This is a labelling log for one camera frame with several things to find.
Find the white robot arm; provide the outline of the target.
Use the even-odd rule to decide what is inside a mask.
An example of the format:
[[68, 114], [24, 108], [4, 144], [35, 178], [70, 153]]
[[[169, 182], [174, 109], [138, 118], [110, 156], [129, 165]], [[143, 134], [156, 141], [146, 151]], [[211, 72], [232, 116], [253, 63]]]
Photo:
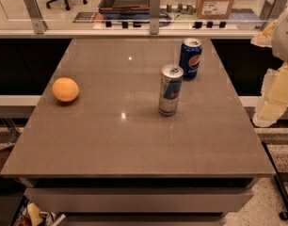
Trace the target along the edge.
[[273, 56], [283, 61], [277, 70], [268, 69], [264, 75], [261, 97], [252, 119], [258, 127], [269, 127], [277, 122], [288, 107], [288, 6], [277, 20], [254, 36], [250, 43], [271, 48]]

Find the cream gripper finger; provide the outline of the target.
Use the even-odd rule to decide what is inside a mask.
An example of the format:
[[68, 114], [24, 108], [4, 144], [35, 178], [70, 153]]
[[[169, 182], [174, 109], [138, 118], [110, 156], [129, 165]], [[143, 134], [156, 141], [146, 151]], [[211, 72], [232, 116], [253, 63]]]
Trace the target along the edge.
[[273, 21], [270, 23], [262, 32], [258, 35], [254, 36], [250, 43], [259, 46], [259, 47], [272, 47], [272, 36], [274, 33], [274, 29], [276, 26], [277, 21]]
[[277, 70], [268, 69], [262, 84], [253, 123], [258, 127], [269, 127], [285, 113], [288, 107], [288, 63]]

